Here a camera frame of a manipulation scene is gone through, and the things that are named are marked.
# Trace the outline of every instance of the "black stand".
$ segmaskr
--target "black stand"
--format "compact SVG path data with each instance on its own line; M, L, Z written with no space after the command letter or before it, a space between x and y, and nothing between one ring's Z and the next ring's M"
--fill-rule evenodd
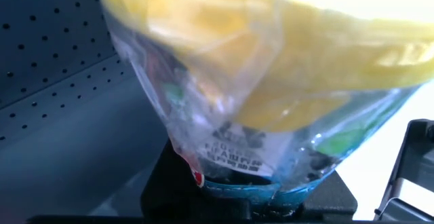
M188 164L167 143L141 197L145 218L155 221L350 221L357 202L335 172L310 195L295 217L258 220L246 200L216 199L201 193Z

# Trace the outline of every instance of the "white surface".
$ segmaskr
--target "white surface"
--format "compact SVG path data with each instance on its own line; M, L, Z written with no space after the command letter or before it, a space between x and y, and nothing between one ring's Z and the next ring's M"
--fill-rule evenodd
M348 157L337 171L356 198L355 220L372 220L401 147L407 124L434 119L434 83L419 89L396 114Z

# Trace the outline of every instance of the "red label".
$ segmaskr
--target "red label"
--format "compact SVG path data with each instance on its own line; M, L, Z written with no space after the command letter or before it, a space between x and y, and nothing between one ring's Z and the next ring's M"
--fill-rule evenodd
M190 167L190 169L191 173L193 173L193 176L195 177L196 184L199 187L203 187L203 184L205 183L205 176L197 170L193 169L193 167Z

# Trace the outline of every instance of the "clear plastic bag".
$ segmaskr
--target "clear plastic bag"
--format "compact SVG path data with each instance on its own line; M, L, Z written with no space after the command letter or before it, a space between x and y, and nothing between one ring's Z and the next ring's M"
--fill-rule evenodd
M313 188L434 77L432 0L102 2L174 148L223 183Z

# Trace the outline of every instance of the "metal shelf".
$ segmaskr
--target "metal shelf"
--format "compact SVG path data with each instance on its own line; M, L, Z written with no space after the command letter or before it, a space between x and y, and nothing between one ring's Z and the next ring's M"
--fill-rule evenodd
M167 134L115 54L99 1L0 8L0 219L140 215Z

